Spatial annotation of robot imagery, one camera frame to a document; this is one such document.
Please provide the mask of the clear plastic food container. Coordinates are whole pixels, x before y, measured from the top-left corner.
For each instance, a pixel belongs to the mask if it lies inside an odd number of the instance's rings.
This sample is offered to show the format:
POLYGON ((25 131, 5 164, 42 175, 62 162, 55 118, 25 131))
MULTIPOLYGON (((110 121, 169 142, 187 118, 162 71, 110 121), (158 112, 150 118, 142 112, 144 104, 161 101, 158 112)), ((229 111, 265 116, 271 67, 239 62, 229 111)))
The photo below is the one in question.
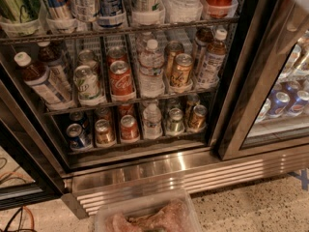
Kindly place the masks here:
POLYGON ((193 203, 183 189, 104 205, 95 232, 202 232, 193 203))

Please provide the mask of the red can bottom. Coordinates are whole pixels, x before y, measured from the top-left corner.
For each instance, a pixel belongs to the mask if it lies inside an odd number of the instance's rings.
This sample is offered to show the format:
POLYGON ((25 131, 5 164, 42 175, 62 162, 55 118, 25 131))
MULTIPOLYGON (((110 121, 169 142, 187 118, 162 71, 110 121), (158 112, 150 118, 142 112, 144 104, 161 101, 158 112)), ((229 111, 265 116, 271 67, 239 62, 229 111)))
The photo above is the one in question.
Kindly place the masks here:
POLYGON ((121 119, 121 138, 123 140, 136 139, 139 130, 136 119, 132 115, 126 115, 121 119))

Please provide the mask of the bronze can bottom left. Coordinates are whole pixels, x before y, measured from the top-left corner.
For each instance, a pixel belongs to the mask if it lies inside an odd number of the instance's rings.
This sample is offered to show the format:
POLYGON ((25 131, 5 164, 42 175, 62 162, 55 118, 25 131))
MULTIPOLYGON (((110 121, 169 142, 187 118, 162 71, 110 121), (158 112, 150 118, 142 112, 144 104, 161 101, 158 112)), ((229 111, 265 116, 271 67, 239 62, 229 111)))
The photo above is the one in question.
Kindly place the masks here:
POLYGON ((95 123, 95 133, 98 144, 108 144, 115 140, 114 132, 108 120, 97 120, 95 123))

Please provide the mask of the green white soda can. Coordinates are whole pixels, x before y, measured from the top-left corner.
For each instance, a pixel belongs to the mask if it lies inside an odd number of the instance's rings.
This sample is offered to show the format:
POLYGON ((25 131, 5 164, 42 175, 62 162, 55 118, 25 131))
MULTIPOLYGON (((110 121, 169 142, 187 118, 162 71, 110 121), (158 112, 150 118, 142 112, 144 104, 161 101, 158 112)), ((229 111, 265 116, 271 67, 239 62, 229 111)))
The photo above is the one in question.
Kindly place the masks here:
POLYGON ((90 66, 78 66, 74 70, 73 81, 78 90, 78 97, 83 101, 95 99, 100 94, 98 75, 90 66))

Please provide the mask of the silver green can bottom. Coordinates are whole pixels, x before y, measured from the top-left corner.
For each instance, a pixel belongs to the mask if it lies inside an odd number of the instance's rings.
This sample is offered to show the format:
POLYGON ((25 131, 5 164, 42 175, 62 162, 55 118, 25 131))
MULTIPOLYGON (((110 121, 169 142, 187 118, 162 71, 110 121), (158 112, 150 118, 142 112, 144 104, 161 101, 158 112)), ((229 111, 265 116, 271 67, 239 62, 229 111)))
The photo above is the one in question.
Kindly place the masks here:
POLYGON ((167 131, 172 134, 177 134, 184 130, 183 112, 179 108, 169 110, 166 127, 167 131))

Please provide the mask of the shelf water bottle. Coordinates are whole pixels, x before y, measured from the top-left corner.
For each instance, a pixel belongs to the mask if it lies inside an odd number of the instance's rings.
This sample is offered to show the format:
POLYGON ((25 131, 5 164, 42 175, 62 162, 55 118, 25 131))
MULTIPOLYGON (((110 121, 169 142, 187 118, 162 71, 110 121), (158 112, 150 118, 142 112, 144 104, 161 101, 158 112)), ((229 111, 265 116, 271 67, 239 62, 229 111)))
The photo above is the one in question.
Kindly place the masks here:
POLYGON ((143 111, 144 135, 147 139, 156 139, 162 134, 161 112, 155 103, 149 104, 143 111))
POLYGON ((163 65, 164 56, 158 48, 158 41, 147 41, 146 47, 139 55, 139 84, 141 96, 155 98, 164 93, 163 65))

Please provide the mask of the clear top water bottle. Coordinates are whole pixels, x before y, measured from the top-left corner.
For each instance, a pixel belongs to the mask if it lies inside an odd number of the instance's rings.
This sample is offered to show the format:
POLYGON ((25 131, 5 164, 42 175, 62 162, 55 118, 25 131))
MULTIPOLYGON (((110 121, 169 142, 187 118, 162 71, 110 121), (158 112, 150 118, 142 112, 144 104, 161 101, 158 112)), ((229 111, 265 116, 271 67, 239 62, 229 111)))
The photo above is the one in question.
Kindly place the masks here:
POLYGON ((162 0, 168 23, 192 22, 201 17, 203 6, 200 0, 162 0))

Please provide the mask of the red coca-cola can rear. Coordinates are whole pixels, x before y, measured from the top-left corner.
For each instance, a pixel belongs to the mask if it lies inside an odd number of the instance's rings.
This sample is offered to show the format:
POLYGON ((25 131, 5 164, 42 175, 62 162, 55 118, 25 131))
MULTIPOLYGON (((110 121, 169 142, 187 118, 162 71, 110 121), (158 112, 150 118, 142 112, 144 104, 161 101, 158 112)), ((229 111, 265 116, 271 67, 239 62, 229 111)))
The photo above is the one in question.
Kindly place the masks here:
POLYGON ((111 47, 107 51, 107 63, 111 65, 115 61, 127 61, 126 50, 123 47, 115 46, 111 47))

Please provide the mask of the blue silver tall can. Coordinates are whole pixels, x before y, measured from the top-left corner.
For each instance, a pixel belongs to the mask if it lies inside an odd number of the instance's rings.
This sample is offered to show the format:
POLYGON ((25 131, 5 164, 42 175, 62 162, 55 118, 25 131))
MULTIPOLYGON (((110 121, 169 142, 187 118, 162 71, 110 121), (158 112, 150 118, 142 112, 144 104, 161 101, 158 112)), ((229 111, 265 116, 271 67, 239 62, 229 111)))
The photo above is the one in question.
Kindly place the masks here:
POLYGON ((99 0, 99 13, 101 16, 115 16, 122 11, 122 0, 99 0))

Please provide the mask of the left open fridge door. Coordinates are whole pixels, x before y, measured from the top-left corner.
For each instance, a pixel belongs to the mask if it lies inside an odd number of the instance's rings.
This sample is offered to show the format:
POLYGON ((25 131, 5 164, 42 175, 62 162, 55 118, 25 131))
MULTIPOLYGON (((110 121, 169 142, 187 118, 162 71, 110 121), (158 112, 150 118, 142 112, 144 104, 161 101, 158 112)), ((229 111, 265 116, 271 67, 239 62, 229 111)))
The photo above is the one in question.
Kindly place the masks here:
POLYGON ((64 192, 61 177, 35 142, 40 136, 10 93, 11 87, 11 79, 0 67, 0 145, 28 174, 30 182, 1 188, 1 210, 57 199, 64 192))

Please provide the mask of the blue pepsi can bottom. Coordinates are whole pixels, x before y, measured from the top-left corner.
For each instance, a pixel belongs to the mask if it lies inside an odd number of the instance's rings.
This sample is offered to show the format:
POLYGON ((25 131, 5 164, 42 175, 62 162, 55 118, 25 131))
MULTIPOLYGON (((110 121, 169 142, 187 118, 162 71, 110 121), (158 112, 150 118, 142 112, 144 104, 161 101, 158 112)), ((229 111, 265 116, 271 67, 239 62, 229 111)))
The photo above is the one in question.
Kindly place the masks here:
POLYGON ((73 151, 85 150, 91 146, 91 139, 79 124, 70 124, 66 130, 70 148, 73 151))

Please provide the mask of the gold can bottom right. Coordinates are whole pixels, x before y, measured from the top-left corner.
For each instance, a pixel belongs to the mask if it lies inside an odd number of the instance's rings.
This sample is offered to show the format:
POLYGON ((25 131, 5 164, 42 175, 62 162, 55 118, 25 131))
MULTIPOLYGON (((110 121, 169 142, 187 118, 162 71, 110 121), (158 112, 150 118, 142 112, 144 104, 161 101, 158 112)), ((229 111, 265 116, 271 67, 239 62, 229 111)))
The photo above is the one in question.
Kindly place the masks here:
POLYGON ((207 112, 203 105, 195 105, 188 120, 188 126, 195 130, 201 129, 206 123, 207 112))

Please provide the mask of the front left tea bottle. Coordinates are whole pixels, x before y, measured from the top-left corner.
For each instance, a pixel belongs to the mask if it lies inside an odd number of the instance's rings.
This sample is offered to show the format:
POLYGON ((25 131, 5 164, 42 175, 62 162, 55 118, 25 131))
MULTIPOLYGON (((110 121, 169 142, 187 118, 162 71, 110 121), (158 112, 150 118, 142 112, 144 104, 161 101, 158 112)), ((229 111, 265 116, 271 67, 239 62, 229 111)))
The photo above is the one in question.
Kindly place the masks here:
POLYGON ((26 52, 18 52, 14 60, 20 67, 23 81, 47 103, 70 101, 71 94, 68 89, 44 63, 34 61, 26 52))

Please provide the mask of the gold can rear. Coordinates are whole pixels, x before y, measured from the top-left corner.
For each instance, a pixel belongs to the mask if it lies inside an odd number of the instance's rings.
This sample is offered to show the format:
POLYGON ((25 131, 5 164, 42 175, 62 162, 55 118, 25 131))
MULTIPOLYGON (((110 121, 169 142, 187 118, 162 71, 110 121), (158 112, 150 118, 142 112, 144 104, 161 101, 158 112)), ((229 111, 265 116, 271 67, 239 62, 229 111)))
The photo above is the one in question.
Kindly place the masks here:
POLYGON ((170 41, 164 48, 166 58, 166 76, 171 76, 174 59, 178 54, 184 53, 183 44, 179 41, 170 41))

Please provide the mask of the bottom shelf water bottle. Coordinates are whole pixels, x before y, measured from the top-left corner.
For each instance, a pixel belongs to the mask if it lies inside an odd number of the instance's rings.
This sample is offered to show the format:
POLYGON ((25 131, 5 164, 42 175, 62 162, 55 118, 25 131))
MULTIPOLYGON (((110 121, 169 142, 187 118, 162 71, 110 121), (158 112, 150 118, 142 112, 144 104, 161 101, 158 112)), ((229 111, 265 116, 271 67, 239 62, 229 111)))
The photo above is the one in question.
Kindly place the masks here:
POLYGON ((161 112, 155 103, 149 104, 143 111, 144 135, 147 139, 156 139, 162 134, 161 112))

